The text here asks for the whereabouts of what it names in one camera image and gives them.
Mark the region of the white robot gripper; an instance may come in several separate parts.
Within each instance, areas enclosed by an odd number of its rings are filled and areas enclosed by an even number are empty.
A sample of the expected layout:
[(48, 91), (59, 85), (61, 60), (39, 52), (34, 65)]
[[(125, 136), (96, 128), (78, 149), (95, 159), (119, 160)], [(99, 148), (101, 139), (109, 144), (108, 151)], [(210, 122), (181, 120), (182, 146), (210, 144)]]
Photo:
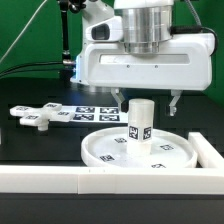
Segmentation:
[(212, 80), (211, 33), (175, 35), (155, 54), (129, 54), (120, 43), (91, 43), (79, 59), (79, 82), (112, 87), (121, 112), (128, 101), (119, 88), (172, 90), (169, 115), (177, 112), (181, 90), (204, 90)]

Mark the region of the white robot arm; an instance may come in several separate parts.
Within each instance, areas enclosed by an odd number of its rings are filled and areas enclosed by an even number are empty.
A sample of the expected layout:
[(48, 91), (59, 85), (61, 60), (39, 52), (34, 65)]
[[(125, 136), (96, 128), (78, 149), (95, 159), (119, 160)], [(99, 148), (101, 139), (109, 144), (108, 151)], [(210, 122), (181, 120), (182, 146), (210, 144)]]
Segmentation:
[(174, 0), (87, 0), (83, 45), (71, 81), (106, 87), (119, 105), (122, 88), (169, 90), (169, 113), (184, 90), (206, 89), (212, 80), (214, 31), (174, 26)]

